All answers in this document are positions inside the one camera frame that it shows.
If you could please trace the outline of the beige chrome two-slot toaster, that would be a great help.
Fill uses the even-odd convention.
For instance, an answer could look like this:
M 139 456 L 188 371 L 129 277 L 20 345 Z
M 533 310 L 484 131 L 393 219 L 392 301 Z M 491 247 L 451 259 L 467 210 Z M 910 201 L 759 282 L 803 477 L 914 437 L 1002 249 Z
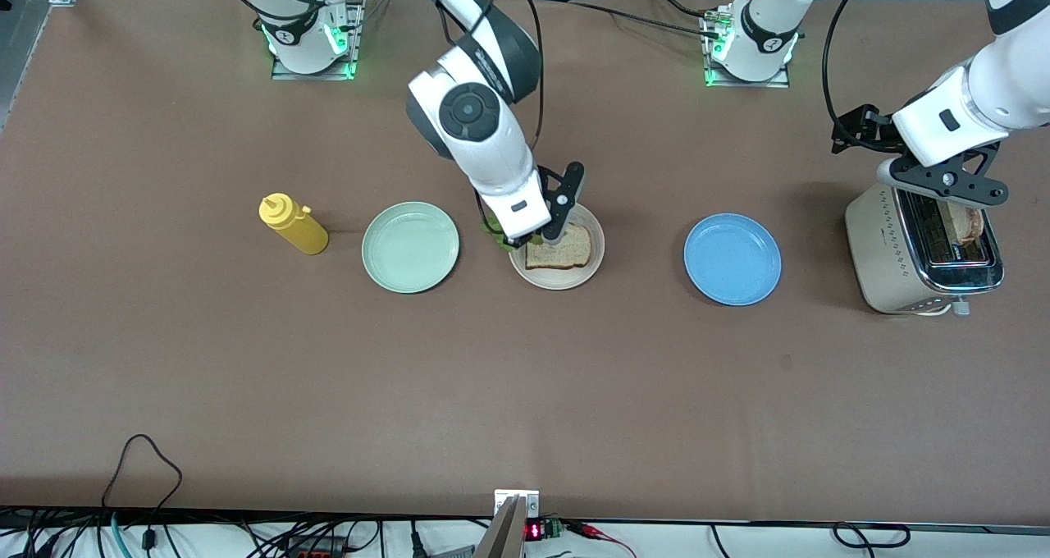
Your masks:
M 1002 284 L 1005 268 L 985 210 L 984 232 L 960 246 L 946 236 L 943 203 L 877 183 L 847 206 L 852 263 L 874 311 L 963 318 L 970 297 Z

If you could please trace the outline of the beige round plate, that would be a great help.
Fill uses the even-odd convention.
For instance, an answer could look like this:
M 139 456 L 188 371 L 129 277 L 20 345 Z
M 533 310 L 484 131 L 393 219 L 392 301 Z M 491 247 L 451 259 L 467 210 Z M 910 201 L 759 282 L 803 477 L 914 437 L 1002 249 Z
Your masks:
M 509 260 L 511 265 L 514 267 L 518 275 L 529 284 L 539 286 L 541 289 L 548 291 L 566 291 L 578 286 L 582 286 L 586 281 L 594 277 L 597 273 L 601 263 L 604 262 L 604 256 L 606 254 L 606 236 L 604 234 L 603 228 L 598 223 L 598 219 L 584 205 L 578 205 L 573 208 L 573 211 L 568 215 L 568 222 L 566 226 L 566 232 L 562 240 L 559 241 L 554 250 L 558 252 L 565 252 L 570 243 L 569 230 L 570 226 L 578 226 L 578 228 L 585 229 L 589 236 L 590 246 L 590 256 L 587 263 L 582 266 L 573 266 L 570 268 L 529 268 L 527 266 L 527 248 L 522 247 L 514 252 L 509 253 Z

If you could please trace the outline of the blue round plate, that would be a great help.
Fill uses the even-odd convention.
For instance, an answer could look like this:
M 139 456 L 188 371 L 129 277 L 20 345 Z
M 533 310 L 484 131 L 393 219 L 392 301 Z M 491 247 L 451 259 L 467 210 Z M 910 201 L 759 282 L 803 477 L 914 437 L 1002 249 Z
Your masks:
M 682 266 L 704 296 L 734 307 L 766 299 L 783 276 L 783 256 L 771 232 L 737 213 L 695 224 L 682 245 Z

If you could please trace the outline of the toasted bread slice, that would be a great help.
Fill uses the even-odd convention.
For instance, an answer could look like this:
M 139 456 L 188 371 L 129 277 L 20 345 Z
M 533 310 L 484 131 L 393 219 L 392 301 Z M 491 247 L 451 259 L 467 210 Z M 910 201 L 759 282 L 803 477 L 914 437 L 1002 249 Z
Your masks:
M 943 203 L 946 236 L 953 244 L 966 246 L 974 243 L 984 232 L 985 222 L 982 211 L 967 208 L 952 202 Z
M 530 243 L 526 247 L 526 270 L 569 270 L 584 268 L 591 259 L 591 233 L 585 226 L 567 224 L 558 244 Z

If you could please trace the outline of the pale green round plate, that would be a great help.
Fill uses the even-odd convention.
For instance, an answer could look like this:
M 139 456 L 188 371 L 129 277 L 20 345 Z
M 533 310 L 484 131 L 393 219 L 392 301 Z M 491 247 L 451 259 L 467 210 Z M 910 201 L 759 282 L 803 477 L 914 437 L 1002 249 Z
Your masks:
M 452 274 L 460 236 L 453 218 L 441 208 L 410 200 L 372 219 L 361 252 L 375 284 L 397 294 L 423 293 Z

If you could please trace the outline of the yellow squeeze sauce bottle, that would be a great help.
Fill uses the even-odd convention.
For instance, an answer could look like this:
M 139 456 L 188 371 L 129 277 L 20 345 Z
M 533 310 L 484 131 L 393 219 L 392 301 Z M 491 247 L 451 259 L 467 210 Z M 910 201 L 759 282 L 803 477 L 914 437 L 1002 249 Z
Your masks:
M 271 193 L 258 206 L 262 224 L 306 255 L 316 255 L 329 246 L 329 233 L 309 206 L 285 193 Z

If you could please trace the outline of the green lettuce leaf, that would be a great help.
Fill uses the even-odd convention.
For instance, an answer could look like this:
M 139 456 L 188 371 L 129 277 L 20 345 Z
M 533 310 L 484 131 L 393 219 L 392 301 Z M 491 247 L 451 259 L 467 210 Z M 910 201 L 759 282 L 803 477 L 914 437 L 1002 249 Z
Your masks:
M 544 244 L 543 236 L 537 232 L 513 240 L 507 239 L 498 219 L 496 219 L 496 216 L 491 213 L 482 219 L 481 225 L 484 232 L 494 239 L 496 246 L 501 248 L 503 251 L 514 252 L 517 250 L 521 250 L 521 248 L 525 248 L 526 246 L 541 246 Z

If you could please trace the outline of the red and black clip leads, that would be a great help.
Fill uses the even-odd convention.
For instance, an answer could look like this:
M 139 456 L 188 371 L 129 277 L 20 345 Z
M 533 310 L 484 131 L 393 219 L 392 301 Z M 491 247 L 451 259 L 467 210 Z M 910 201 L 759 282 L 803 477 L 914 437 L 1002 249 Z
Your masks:
M 615 546 L 623 547 L 628 552 L 631 558 L 638 558 L 637 553 L 633 547 L 628 546 L 625 542 L 621 542 L 618 539 L 608 535 L 607 533 L 601 531 L 597 526 L 591 524 L 586 524 L 586 522 L 572 520 L 572 519 L 562 519 L 561 524 L 567 529 L 567 531 L 584 537 L 585 539 L 592 540 L 593 542 L 608 542 L 615 544 Z

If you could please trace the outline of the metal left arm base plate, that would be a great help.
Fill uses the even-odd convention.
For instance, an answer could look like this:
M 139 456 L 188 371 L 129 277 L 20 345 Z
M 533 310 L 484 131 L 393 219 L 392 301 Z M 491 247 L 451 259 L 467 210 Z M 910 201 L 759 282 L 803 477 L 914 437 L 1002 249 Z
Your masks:
M 746 50 L 746 45 L 754 43 L 744 34 L 736 34 L 733 15 L 728 9 L 730 6 L 724 5 L 717 11 L 706 11 L 704 16 L 698 17 L 701 32 L 706 34 L 701 40 L 705 86 L 788 88 L 788 63 L 798 42 L 798 34 L 793 34 L 788 42 L 773 53 Z M 762 80 L 740 78 L 737 75 L 739 71 L 766 73 L 772 65 L 777 66 L 776 73 Z

